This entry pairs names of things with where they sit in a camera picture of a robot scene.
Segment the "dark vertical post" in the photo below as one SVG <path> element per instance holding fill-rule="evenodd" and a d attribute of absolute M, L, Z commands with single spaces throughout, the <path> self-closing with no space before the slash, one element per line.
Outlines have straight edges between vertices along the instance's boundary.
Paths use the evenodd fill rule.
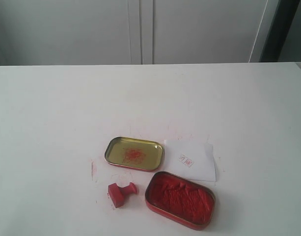
<path fill-rule="evenodd" d="M 279 0 L 266 38 L 260 62 L 277 62 L 300 0 Z"/>

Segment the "white cabinet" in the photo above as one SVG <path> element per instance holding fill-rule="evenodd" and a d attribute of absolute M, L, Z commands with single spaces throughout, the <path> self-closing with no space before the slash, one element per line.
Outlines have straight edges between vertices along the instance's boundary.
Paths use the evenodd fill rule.
<path fill-rule="evenodd" d="M 0 65 L 258 62 L 276 0 L 0 0 Z"/>

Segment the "red ink pad tin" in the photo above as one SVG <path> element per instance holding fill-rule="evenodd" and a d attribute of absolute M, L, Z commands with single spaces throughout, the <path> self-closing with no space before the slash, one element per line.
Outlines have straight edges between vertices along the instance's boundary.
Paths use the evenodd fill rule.
<path fill-rule="evenodd" d="M 151 178 L 145 202 L 151 211 L 200 231 L 212 220 L 216 198 L 211 189 L 162 171 Z"/>

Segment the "white paper sheet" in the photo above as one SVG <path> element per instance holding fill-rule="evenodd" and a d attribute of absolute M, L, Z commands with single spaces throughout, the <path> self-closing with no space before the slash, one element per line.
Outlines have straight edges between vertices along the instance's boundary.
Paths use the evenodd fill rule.
<path fill-rule="evenodd" d="M 216 181 L 213 146 L 194 141 L 165 140 L 163 170 L 189 180 Z"/>

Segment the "red plastic stamp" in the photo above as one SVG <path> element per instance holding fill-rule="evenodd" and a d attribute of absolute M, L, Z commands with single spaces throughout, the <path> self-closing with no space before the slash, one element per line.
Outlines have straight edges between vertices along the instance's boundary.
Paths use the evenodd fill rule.
<path fill-rule="evenodd" d="M 115 208 L 119 208 L 125 204 L 126 198 L 132 194 L 137 194 L 138 189 L 132 182 L 125 187 L 119 187 L 116 183 L 108 186 L 108 194 Z"/>

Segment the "gold tin lid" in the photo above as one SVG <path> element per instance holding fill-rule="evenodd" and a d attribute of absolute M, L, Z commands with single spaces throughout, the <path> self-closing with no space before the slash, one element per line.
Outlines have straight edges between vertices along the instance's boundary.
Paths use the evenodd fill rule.
<path fill-rule="evenodd" d="M 164 158 L 164 147 L 157 142 L 116 137 L 105 151 L 105 160 L 118 167 L 152 172 L 159 168 Z"/>

